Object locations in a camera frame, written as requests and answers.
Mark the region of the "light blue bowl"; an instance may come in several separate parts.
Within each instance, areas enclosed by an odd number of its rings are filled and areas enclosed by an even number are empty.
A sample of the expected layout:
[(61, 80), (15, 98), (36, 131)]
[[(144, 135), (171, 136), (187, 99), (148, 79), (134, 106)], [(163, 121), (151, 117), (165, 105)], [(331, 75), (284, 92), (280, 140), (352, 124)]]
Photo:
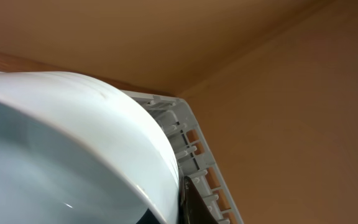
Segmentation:
[(165, 133), (127, 94), (77, 73), (0, 73), (0, 223), (176, 223), (178, 194)]

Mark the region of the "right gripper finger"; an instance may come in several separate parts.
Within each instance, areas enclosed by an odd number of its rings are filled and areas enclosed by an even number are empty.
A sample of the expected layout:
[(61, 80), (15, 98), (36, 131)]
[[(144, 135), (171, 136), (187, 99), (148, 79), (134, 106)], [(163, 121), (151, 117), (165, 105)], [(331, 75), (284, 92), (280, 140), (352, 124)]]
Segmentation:
[(179, 199), (179, 224), (218, 224), (188, 176), (180, 181)]

